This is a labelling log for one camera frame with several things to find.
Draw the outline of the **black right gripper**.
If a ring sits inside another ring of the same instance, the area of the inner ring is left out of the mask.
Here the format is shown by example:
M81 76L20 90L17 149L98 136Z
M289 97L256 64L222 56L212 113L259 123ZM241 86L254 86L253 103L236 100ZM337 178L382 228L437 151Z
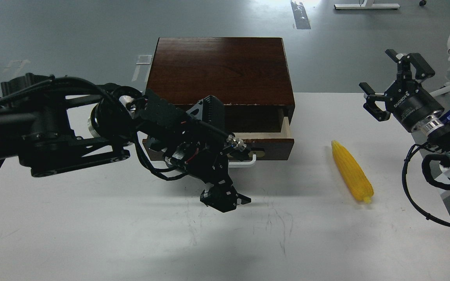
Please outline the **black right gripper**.
M360 82L366 100L363 108L377 121L387 121L390 115L409 133L414 126L427 116L440 116L444 107L436 101L419 82L435 76L436 72L420 53L397 53L393 49L385 54L397 65L396 80L383 94L376 94L367 82ZM376 102L385 102L386 110L381 110Z

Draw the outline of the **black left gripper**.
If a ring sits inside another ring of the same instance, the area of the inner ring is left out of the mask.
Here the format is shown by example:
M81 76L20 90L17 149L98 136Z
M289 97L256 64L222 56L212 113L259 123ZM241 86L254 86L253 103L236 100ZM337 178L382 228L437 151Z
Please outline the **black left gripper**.
M167 169L180 173L167 180L191 176L211 184L209 190L200 194L200 201L220 212L230 212L237 205L251 203L250 197L236 191L229 176L227 155L232 150L233 147L226 142L203 140L167 146L164 148Z

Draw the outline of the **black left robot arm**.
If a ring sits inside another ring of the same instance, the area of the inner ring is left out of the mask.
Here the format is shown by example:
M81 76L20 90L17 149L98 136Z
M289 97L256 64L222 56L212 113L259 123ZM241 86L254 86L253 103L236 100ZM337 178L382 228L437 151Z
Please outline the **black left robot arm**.
M225 129L224 104L209 95L189 110L152 90L82 78L27 73L1 83L0 168L17 157L35 178L130 157L154 176L185 176L206 184L200 201L220 212L251 203L229 175L230 158L247 161L250 148Z

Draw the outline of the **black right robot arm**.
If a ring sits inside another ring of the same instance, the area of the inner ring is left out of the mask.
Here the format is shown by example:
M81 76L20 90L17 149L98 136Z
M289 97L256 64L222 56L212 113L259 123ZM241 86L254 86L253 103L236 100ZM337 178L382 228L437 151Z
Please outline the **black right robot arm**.
M394 116L407 132L425 135L432 153L423 158L423 175L432 186L450 190L450 109L445 110L422 85L435 71L419 53L385 52L397 65L395 81L383 94L361 82L363 107L377 121Z

